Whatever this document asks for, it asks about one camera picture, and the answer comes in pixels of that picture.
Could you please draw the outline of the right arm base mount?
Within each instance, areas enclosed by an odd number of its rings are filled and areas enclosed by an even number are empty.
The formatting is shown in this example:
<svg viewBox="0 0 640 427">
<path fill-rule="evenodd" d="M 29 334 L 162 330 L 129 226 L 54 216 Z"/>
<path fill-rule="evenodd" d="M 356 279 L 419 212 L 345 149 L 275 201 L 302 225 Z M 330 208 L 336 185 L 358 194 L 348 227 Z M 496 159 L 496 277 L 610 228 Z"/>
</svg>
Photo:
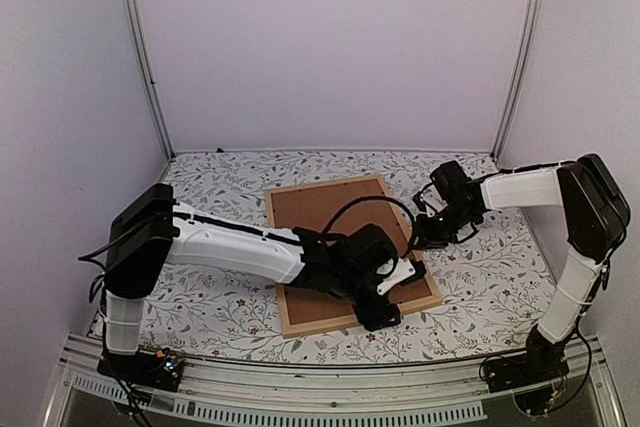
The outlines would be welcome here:
<svg viewBox="0 0 640 427">
<path fill-rule="evenodd" d="M 479 377 L 491 393 L 531 386 L 568 373 L 564 348 L 548 342 L 531 344 L 523 354 L 488 357 L 479 367 Z"/>
</svg>

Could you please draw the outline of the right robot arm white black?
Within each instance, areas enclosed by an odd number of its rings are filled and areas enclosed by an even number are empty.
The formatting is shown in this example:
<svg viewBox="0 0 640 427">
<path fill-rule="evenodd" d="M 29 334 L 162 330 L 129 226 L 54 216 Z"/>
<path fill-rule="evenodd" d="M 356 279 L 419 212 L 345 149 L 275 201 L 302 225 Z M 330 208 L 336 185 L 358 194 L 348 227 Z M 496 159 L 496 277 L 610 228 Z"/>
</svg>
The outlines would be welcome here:
<svg viewBox="0 0 640 427">
<path fill-rule="evenodd" d="M 611 259 L 625 242 L 631 221 L 625 195 L 597 153 L 478 178 L 450 161 L 437 167 L 429 179 L 444 205 L 416 217 L 412 246 L 418 250 L 461 243 L 460 231 L 476 229 L 492 212 L 557 210 L 564 227 L 564 266 L 516 368 L 524 382 L 539 382 L 554 369 L 580 318 L 608 282 Z"/>
</svg>

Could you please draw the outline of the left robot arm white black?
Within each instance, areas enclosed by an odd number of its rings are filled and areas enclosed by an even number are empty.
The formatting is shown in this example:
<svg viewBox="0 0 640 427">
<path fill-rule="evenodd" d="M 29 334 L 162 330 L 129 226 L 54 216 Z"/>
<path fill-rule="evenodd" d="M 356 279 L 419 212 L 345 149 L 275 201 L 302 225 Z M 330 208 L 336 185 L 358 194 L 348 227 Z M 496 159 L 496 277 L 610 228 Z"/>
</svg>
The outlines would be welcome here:
<svg viewBox="0 0 640 427">
<path fill-rule="evenodd" d="M 353 234 L 302 227 L 259 228 L 206 214 L 178 201 L 171 186 L 152 185 L 111 224 L 108 242 L 80 256 L 105 258 L 104 347 L 111 366 L 128 381 L 148 373 L 138 351 L 143 302 L 167 264 L 194 264 L 259 276 L 351 304 L 368 331 L 397 325 L 389 299 L 399 283 L 400 256 L 378 226 Z"/>
</svg>

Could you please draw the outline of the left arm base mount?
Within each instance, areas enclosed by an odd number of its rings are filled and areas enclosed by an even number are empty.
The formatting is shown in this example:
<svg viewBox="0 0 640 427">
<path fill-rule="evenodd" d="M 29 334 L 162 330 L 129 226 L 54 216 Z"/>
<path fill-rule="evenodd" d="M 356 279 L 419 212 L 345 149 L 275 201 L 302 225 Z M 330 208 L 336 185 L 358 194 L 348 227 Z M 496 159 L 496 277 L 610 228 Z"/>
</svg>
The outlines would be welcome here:
<svg viewBox="0 0 640 427">
<path fill-rule="evenodd" d="M 103 345 L 97 372 L 122 384 L 175 393 L 183 377 L 184 361 L 183 355 L 169 348 L 124 355 Z"/>
</svg>

